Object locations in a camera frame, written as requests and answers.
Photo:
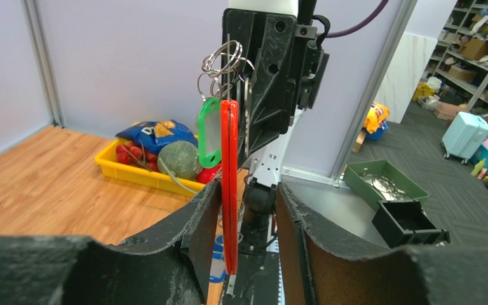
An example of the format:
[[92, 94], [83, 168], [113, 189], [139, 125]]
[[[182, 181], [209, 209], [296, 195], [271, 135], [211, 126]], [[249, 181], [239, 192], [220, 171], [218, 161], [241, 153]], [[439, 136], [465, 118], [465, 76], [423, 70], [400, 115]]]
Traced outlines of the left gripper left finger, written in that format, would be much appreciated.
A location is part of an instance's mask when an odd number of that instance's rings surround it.
[[208, 183], [117, 245], [90, 236], [0, 236], [0, 304], [205, 304], [221, 204]]

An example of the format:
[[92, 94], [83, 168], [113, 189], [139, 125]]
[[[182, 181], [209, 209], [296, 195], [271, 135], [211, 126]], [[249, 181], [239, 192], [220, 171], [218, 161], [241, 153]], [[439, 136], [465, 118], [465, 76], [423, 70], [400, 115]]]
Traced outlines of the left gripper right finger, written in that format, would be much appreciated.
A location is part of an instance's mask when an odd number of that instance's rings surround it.
[[488, 304], [488, 247], [366, 241], [280, 183], [276, 221], [287, 304]]

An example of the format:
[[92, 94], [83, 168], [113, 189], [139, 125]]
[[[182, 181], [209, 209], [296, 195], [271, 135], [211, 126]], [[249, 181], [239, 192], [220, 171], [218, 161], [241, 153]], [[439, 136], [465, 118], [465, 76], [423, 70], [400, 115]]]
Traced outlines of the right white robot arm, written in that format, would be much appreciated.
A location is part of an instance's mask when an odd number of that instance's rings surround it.
[[328, 18], [315, 1], [231, 1], [222, 35], [236, 58], [228, 80], [240, 107], [238, 166], [248, 166], [240, 226], [242, 254], [263, 254], [274, 238], [271, 218], [294, 127], [313, 107], [329, 55]]

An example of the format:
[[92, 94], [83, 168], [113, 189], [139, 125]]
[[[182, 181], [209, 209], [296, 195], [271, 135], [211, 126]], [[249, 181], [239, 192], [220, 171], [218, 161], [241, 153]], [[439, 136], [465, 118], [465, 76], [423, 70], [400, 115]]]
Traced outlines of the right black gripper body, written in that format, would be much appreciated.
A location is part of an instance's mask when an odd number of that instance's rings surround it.
[[290, 59], [290, 80], [294, 82], [290, 122], [296, 111], [312, 108], [322, 82], [329, 55], [322, 44], [330, 30], [330, 20], [315, 13], [316, 1], [297, 2], [297, 21]]

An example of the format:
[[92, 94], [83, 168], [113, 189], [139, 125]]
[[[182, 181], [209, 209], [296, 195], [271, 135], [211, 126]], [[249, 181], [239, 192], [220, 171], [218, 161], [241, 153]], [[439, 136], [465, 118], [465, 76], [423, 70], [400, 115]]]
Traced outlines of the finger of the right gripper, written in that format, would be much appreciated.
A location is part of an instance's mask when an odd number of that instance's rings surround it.
[[295, 81], [289, 77], [297, 19], [293, 15], [227, 8], [222, 18], [224, 37], [243, 47], [250, 61], [239, 69], [242, 77], [254, 72], [249, 102], [250, 119], [241, 114], [240, 131], [248, 134], [248, 147], [239, 146], [238, 164], [288, 130], [292, 100], [287, 92]]

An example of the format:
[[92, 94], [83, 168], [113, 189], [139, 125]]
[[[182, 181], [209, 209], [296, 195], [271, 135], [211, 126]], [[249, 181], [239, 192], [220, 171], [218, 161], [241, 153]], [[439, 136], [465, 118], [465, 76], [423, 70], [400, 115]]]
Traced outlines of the keyring bundle with red tag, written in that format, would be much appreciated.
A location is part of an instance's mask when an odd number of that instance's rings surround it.
[[198, 113], [198, 161], [203, 168], [220, 166], [216, 180], [221, 184], [221, 215], [226, 273], [238, 272], [240, 103], [231, 96], [242, 80], [238, 74], [243, 45], [226, 36], [223, 44], [201, 63], [196, 86], [202, 99]]

